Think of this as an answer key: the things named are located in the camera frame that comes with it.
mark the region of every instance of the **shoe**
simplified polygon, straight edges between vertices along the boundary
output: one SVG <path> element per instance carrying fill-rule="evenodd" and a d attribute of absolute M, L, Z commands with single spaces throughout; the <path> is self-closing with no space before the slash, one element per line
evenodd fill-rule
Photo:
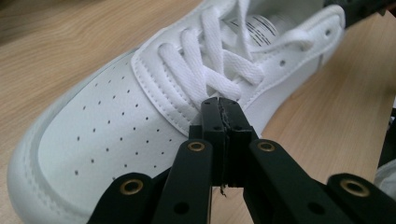
<path fill-rule="evenodd" d="M 206 0 L 86 78 L 27 131 L 9 163 L 27 223 L 86 223 L 118 176 L 172 165 L 200 103 L 236 100 L 260 133 L 343 37 L 344 11 L 317 0 Z"/>

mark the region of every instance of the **black plastic part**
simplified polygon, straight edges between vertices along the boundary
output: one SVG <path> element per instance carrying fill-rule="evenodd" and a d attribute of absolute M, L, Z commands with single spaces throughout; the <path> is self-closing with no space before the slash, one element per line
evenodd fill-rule
<path fill-rule="evenodd" d="M 255 223 L 352 223 L 347 215 L 330 199 L 291 156 L 276 142 L 255 140 L 250 144 L 252 178 L 245 187 L 247 208 L 259 217 Z M 260 185 L 265 201 L 274 213 L 255 212 L 258 203 L 251 200 Z"/>
<path fill-rule="evenodd" d="M 396 117 L 396 109 L 392 109 L 392 117 Z M 384 145 L 382 146 L 381 157 L 379 158 L 378 167 L 396 160 L 396 120 L 390 125 L 385 135 Z"/>
<path fill-rule="evenodd" d="M 88 223 L 149 223 L 168 173 L 154 179 L 137 173 L 120 176 L 102 195 Z"/>
<path fill-rule="evenodd" d="M 218 98 L 210 98 L 201 104 L 202 112 L 202 138 L 212 144 L 213 164 L 212 183 L 214 186 L 222 186 L 225 182 L 225 162 L 226 147 L 229 145 L 229 138 L 226 135 L 221 119 Z"/>
<path fill-rule="evenodd" d="M 152 223 L 208 223 L 213 148 L 201 139 L 178 150 Z"/>
<path fill-rule="evenodd" d="M 327 186 L 311 179 L 282 146 L 258 139 L 236 102 L 204 101 L 202 116 L 171 171 L 119 177 L 88 223 L 209 223 L 211 187 L 224 185 L 245 188 L 256 224 L 396 223 L 389 196 L 354 175 L 332 176 Z"/>
<path fill-rule="evenodd" d="M 326 190 L 355 223 L 396 223 L 396 202 L 361 177 L 333 175 Z"/>
<path fill-rule="evenodd" d="M 396 0 L 325 0 L 324 6 L 339 5 L 346 13 L 346 28 L 376 12 L 387 9 Z"/>
<path fill-rule="evenodd" d="M 214 148 L 213 185 L 243 187 L 248 145 L 257 135 L 235 101 L 210 98 L 201 109 L 201 137 Z M 199 126 L 191 127 L 191 131 L 192 136 L 199 136 Z"/>

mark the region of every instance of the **shoe tongue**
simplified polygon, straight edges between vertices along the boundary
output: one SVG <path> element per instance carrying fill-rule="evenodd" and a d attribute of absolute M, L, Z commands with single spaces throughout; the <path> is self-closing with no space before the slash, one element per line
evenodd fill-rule
<path fill-rule="evenodd" d="M 239 32 L 240 25 L 238 19 L 226 21 L 236 34 Z M 265 47 L 271 45 L 279 36 L 276 27 L 263 16 L 247 15 L 247 30 L 250 35 L 249 44 L 255 47 Z"/>

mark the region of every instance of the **metal screw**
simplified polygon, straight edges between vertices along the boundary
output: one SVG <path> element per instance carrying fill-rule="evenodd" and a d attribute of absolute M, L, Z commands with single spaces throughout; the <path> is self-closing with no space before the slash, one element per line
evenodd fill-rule
<path fill-rule="evenodd" d="M 143 182 L 139 179 L 130 179 L 122 183 L 120 192 L 124 195 L 133 195 L 143 188 Z"/>
<path fill-rule="evenodd" d="M 340 182 L 341 187 L 348 193 L 358 196 L 358 197 L 368 197 L 370 195 L 370 190 L 367 189 L 360 182 L 353 179 L 343 179 Z"/>
<path fill-rule="evenodd" d="M 191 151 L 202 151 L 205 149 L 205 145 L 201 142 L 191 142 L 187 145 Z"/>
<path fill-rule="evenodd" d="M 268 142 L 260 142 L 259 144 L 257 144 L 257 148 L 266 152 L 275 151 L 274 145 Z"/>

